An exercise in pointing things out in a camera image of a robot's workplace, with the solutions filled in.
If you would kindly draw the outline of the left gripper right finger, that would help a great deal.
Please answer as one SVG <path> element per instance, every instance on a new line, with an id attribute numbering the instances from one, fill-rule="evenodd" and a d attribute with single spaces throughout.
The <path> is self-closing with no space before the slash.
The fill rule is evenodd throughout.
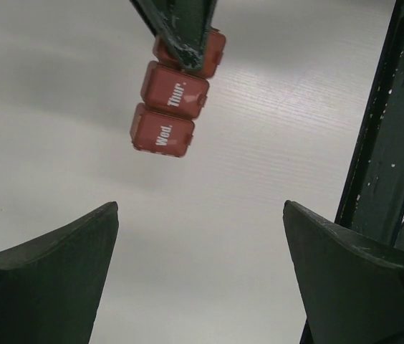
<path id="1" fill-rule="evenodd" d="M 404 343 L 404 252 L 295 201 L 283 222 L 307 315 L 301 343 Z"/>

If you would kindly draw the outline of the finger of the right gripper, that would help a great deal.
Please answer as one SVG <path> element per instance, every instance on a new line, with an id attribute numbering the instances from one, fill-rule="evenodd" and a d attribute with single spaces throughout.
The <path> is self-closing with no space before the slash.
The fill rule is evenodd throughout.
<path id="1" fill-rule="evenodd" d="M 131 4 L 184 69 L 202 69 L 216 0 L 132 0 Z"/>
<path id="2" fill-rule="evenodd" d="M 404 251 L 404 1 L 393 9 L 335 221 Z"/>

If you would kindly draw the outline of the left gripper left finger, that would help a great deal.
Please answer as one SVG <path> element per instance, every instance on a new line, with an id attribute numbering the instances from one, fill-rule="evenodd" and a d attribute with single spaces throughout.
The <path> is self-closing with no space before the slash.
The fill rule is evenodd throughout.
<path id="1" fill-rule="evenodd" d="M 0 252 L 0 343 L 88 343 L 118 233 L 118 206 Z"/>

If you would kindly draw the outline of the red pill organizer box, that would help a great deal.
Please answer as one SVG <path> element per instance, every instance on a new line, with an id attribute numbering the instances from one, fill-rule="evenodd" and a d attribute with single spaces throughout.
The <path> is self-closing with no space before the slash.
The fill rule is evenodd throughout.
<path id="1" fill-rule="evenodd" d="M 161 38 L 141 87 L 140 102 L 130 129 L 133 148 L 164 156 L 183 157 L 193 139 L 195 123 L 208 99 L 209 79 L 221 63 L 226 37 L 212 29 L 200 71 L 186 71 Z"/>

